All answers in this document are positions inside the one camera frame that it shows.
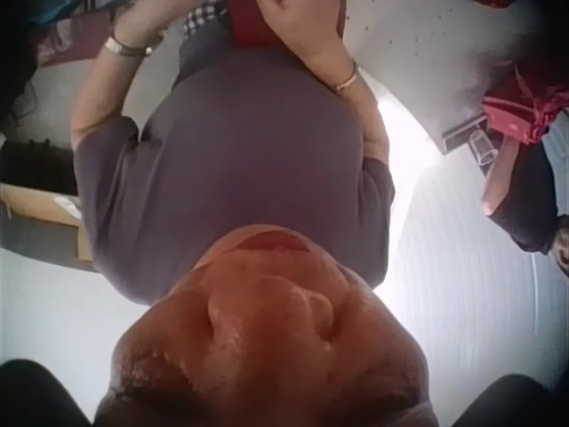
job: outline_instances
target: checkered shirt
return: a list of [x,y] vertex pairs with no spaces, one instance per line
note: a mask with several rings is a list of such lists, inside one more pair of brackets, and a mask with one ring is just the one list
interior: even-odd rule
[[186,37],[195,34],[201,27],[211,20],[217,20],[228,12],[225,0],[205,0],[205,2],[191,12],[184,20]]

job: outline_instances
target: glass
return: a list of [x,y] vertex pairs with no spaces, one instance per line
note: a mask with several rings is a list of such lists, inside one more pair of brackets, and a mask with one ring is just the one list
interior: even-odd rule
[[498,156],[498,150],[482,129],[478,129],[470,135],[470,147],[481,166],[490,165]]

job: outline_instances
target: nose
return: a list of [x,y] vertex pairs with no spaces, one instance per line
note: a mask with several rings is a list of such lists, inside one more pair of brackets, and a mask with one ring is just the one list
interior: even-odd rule
[[265,330],[322,341],[329,340],[334,319],[327,297],[277,276],[216,290],[208,314],[214,334],[244,337]]

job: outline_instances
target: gray shirt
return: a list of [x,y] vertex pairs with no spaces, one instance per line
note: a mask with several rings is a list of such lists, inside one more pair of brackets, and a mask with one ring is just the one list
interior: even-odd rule
[[218,239],[298,231],[370,286],[386,275],[389,169],[364,159],[352,111],[286,52],[239,49],[184,75],[139,134],[106,123],[76,152],[95,267],[153,304]]

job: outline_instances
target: bangle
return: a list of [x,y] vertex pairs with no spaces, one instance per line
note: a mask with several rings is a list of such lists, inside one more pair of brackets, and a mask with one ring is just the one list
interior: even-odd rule
[[350,86],[352,86],[356,82],[358,77],[359,77],[359,64],[354,61],[354,72],[352,73],[352,75],[350,76],[348,81],[346,81],[346,83],[342,83],[341,85],[334,86],[334,88],[333,88],[334,91],[336,93],[344,92],[346,89],[348,89]]

